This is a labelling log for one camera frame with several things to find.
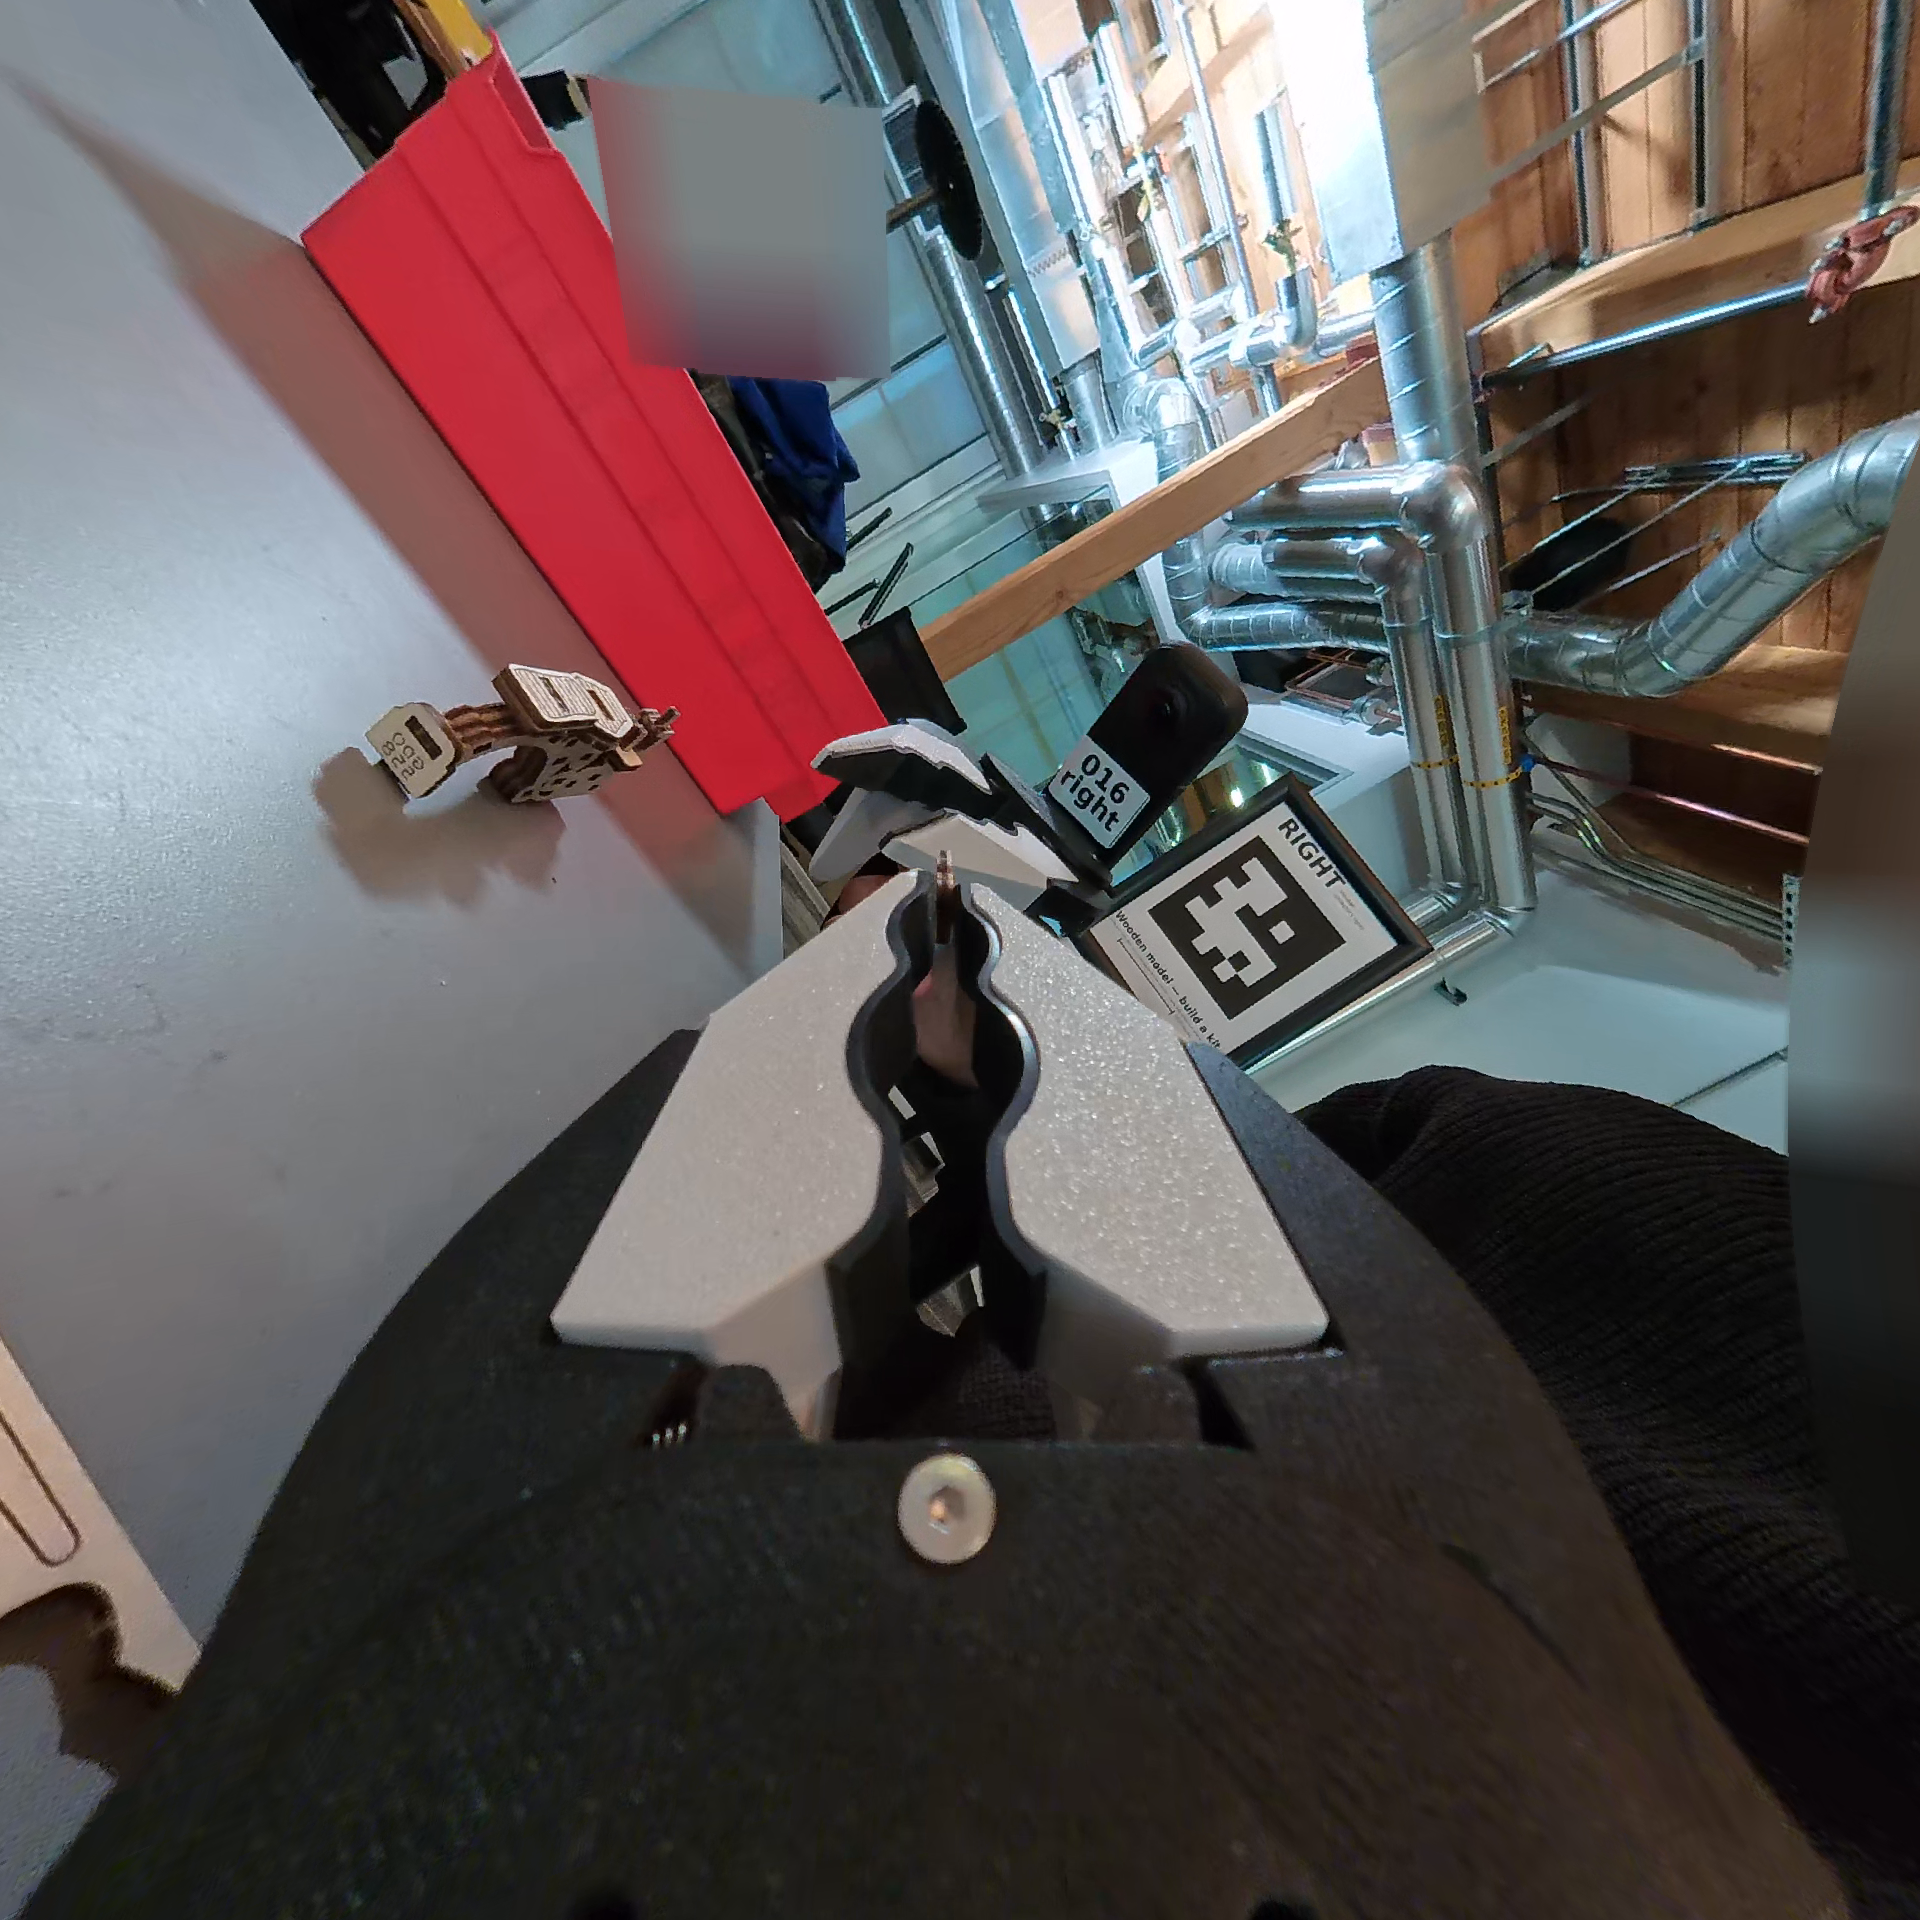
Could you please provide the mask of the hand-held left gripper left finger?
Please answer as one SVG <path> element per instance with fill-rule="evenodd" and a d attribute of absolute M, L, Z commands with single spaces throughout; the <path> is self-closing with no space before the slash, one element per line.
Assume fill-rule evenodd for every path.
<path fill-rule="evenodd" d="M 888 1093 L 919 977 L 900 874 L 709 1019 L 550 1313 L 567 1345 L 760 1369 L 832 1434 L 912 1313 Z"/>

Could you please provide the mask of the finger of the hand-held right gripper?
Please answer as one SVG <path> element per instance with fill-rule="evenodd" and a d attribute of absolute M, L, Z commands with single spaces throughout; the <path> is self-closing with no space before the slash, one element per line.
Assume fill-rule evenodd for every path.
<path fill-rule="evenodd" d="M 983 761 L 926 720 L 838 736 L 814 755 L 811 770 L 864 793 L 968 819 L 992 819 L 999 804 Z"/>
<path fill-rule="evenodd" d="M 934 874 L 945 856 L 958 880 L 990 885 L 1029 908 L 1055 885 L 1083 880 L 1053 847 L 1027 827 L 977 824 L 966 815 L 854 791 L 809 860 L 809 879 L 841 914 L 900 874 Z"/>

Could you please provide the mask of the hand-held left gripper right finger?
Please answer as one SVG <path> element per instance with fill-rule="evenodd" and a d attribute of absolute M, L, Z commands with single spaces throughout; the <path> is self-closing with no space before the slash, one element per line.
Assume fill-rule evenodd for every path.
<path fill-rule="evenodd" d="M 1241 1146 L 1175 1026 L 990 887 L 964 882 L 980 1041 L 1013 1042 L 990 1219 L 1039 1369 L 1296 1354 L 1327 1332 Z"/>

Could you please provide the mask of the small wooden puzzle piece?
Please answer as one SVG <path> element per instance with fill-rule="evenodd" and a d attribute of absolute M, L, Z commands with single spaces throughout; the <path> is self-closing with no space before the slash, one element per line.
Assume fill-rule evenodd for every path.
<path fill-rule="evenodd" d="M 919 1061 L 943 1082 L 975 1089 L 975 1003 L 956 945 L 960 889 L 945 850 L 934 860 L 934 946 L 912 999 Z"/>

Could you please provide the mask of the person's right forearm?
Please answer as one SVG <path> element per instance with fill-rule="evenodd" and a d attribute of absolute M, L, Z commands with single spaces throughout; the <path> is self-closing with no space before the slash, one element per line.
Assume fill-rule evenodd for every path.
<path fill-rule="evenodd" d="M 1916 1604 L 1862 1584 L 1817 1461 L 1788 1157 L 1637 1095 L 1461 1068 L 1297 1120 L 1524 1360 L 1849 1914 L 1916 1919 Z"/>

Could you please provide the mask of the silver elbow pipe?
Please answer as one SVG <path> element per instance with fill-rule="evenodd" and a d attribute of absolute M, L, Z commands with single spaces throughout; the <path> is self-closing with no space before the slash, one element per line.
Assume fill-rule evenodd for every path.
<path fill-rule="evenodd" d="M 1414 541 L 1457 618 L 1491 624 L 1499 613 L 1492 514 L 1478 471 L 1420 463 L 1327 469 L 1287 477 L 1228 512 L 1235 525 L 1305 530 L 1393 530 Z"/>

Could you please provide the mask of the grey desk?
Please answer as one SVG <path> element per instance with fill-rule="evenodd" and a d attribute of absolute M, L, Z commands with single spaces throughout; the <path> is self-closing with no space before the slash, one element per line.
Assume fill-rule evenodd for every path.
<path fill-rule="evenodd" d="M 576 620 L 300 250 L 249 5 L 4 5 L 4 1341 L 204 1642 L 415 1274 L 780 955 L 668 753 L 404 803 L 365 730 Z"/>

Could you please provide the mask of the black framed marker sign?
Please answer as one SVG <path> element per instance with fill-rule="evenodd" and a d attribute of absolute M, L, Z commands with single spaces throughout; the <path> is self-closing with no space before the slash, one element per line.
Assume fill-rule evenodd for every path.
<path fill-rule="evenodd" d="M 1072 946 L 1241 1071 L 1433 951 L 1296 776 L 1126 880 Z"/>

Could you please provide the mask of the wooden beam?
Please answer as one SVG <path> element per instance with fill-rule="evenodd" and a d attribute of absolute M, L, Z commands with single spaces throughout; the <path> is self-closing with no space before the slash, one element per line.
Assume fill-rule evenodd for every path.
<path fill-rule="evenodd" d="M 1091 600 L 1094 589 L 1135 571 L 1176 539 L 1200 532 L 1249 496 L 1305 474 L 1385 417 L 1381 364 L 1372 359 L 1340 370 L 1320 388 L 1289 401 L 1275 417 L 1153 485 L 1086 532 L 924 624 L 919 632 L 931 663 L 941 681 L 956 681 Z"/>

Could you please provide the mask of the blue jacket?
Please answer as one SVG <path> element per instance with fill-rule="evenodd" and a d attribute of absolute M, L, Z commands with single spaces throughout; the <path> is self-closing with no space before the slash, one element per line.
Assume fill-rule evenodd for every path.
<path fill-rule="evenodd" d="M 811 589 L 847 562 L 847 490 L 857 460 L 817 379 L 726 379 L 734 418 L 752 456 L 752 481 Z"/>

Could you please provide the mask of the wooden model figure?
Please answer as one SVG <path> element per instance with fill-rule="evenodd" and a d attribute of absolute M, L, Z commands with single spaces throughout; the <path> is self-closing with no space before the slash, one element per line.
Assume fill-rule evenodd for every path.
<path fill-rule="evenodd" d="M 510 663 L 489 705 L 398 705 L 365 731 L 372 757 L 407 801 L 424 801 L 472 761 L 495 757 L 483 787 L 505 804 L 576 801 L 643 769 L 681 719 L 677 706 L 625 706 L 580 672 Z"/>

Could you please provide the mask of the red plastic bin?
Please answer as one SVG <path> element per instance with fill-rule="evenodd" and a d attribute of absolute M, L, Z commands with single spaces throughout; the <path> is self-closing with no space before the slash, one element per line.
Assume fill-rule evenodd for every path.
<path fill-rule="evenodd" d="M 603 220 L 510 60 L 307 232 L 328 291 L 720 811 L 820 804 L 879 709 L 687 372 L 630 361 Z"/>

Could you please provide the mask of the black round disc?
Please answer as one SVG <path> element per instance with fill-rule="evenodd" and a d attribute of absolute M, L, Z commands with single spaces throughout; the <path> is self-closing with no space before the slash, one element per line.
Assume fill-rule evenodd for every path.
<path fill-rule="evenodd" d="M 984 248 L 984 220 L 968 155 L 950 116 L 936 104 L 919 100 L 912 109 L 912 138 L 924 185 L 888 209 L 884 232 L 894 234 L 933 217 L 950 251 L 975 263 Z"/>

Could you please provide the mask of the wooden sheet with cutouts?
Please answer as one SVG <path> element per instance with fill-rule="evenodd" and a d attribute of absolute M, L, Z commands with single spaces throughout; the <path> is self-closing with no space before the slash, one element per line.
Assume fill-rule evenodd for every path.
<path fill-rule="evenodd" d="M 60 1749 L 119 1780 L 199 1661 L 156 1573 L 3 1354 L 3 1661 L 55 1695 Z"/>

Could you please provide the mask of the red pipe clamp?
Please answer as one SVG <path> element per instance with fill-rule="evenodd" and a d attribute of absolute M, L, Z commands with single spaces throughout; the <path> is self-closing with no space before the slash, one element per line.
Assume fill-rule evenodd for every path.
<path fill-rule="evenodd" d="M 1807 275 L 1807 322 L 1835 317 L 1880 273 L 1892 243 L 1912 227 L 1917 205 L 1900 202 L 1840 228 Z"/>

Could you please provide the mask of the silver vertical duct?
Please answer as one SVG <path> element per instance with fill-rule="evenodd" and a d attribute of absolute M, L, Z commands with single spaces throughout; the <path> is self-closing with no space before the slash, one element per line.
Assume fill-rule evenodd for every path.
<path fill-rule="evenodd" d="M 1537 892 L 1451 235 L 1373 273 L 1372 292 L 1399 445 L 1397 517 L 1425 557 L 1472 880 L 1478 900 L 1513 922 Z"/>

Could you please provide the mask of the large silver insulated duct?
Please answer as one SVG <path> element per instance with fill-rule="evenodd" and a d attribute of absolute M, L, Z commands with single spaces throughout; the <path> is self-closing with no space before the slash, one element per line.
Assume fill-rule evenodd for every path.
<path fill-rule="evenodd" d="M 1718 674 L 1814 586 L 1878 541 L 1917 451 L 1917 415 L 1872 425 L 1803 464 L 1776 499 L 1640 621 L 1510 616 L 1516 681 L 1611 699 L 1671 699 Z"/>

